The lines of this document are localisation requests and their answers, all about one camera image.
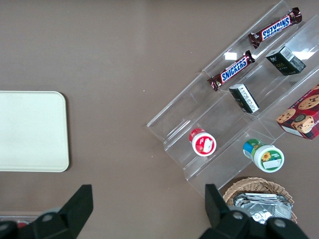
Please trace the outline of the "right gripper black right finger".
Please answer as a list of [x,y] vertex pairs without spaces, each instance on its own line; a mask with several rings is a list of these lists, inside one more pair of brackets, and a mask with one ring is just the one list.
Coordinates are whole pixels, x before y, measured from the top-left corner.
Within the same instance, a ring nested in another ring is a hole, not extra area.
[[202,239],[307,239],[294,222],[270,218],[266,224],[254,221],[244,212],[230,210],[214,184],[205,185],[205,210],[211,227]]

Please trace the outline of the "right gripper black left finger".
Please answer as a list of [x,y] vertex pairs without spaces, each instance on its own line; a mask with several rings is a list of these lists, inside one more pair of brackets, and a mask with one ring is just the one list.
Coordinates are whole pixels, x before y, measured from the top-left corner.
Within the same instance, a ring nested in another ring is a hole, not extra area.
[[39,216],[0,214],[2,239],[75,239],[93,211],[91,185],[82,185],[61,208]]

